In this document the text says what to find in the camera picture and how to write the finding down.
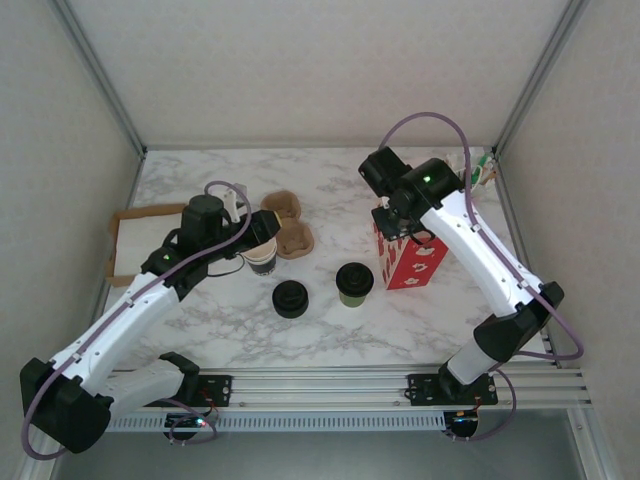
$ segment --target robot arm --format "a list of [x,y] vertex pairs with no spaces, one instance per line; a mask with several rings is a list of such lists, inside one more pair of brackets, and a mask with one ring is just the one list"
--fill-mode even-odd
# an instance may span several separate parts
[[[192,400],[199,367],[176,353],[164,354],[133,372],[113,375],[112,371],[152,323],[206,278],[210,263],[255,248],[280,229],[277,214],[261,210],[251,215],[248,228],[238,237],[246,215],[235,211],[235,196],[225,200],[207,194],[193,197],[182,212],[180,228],[151,253],[114,305],[49,362],[34,358],[23,367],[25,415],[42,385],[52,380],[31,422],[69,451],[79,453],[91,447],[112,418],[161,398]],[[238,238],[226,247],[197,256],[233,237]],[[192,261],[177,267],[187,258]],[[158,282],[163,275],[166,278]]]
[[[518,262],[474,210],[477,225],[468,217],[463,184],[437,158],[412,169],[385,147],[360,166],[362,177],[388,208],[372,211],[378,229],[388,240],[426,229],[440,237],[467,268],[493,310],[474,330],[473,339],[452,356],[439,372],[439,383],[453,401],[483,374],[511,359],[544,327],[549,313],[524,288],[531,286],[551,305],[564,293],[557,283],[543,285]],[[480,237],[484,231],[524,278],[518,281]]]

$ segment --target green cup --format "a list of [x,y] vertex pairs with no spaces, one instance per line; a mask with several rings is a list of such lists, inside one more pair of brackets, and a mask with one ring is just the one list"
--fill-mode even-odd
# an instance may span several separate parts
[[345,306],[359,307],[373,288],[373,273],[362,263],[347,263],[336,274],[336,286]]

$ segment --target brown cardboard cup holder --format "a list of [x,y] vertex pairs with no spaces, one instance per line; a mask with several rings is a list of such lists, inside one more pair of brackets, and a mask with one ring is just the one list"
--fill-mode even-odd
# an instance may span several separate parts
[[304,257],[315,245],[311,229],[299,221],[302,210],[294,193],[287,190],[267,195],[260,203],[263,210],[278,213],[282,228],[276,235],[278,256],[286,260]]

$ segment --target white marble countertop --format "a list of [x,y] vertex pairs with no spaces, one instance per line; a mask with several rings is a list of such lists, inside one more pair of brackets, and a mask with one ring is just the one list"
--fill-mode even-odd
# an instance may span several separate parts
[[[357,167],[373,149],[262,149],[150,152],[134,206],[186,202],[213,179],[248,186],[252,205],[268,193],[291,190],[302,205],[316,246],[306,257],[278,258],[274,273],[259,277],[245,267],[196,287],[179,307],[158,319],[120,369],[138,368],[176,351],[201,368],[326,367],[441,363],[471,338],[489,308],[470,275],[449,252],[429,285],[387,291],[380,274],[370,210],[376,197]],[[397,148],[409,163],[460,149]],[[511,245],[495,190],[476,205],[496,234]],[[156,248],[150,245],[150,251]],[[335,274],[358,261],[375,275],[373,291],[356,309],[343,306]],[[237,260],[218,262],[225,271]],[[294,320],[273,310],[271,294],[284,280],[302,282],[307,312]],[[113,301],[124,289],[112,289]],[[539,336],[528,350],[543,352]]]

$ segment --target black cup lid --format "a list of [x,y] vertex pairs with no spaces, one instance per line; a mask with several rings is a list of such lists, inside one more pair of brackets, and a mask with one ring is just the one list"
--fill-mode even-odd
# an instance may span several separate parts
[[373,288],[373,273],[361,263],[347,263],[338,270],[336,285],[347,297],[364,297]]
[[273,290],[273,307],[284,318],[297,318],[309,306],[309,294],[300,282],[287,280]]

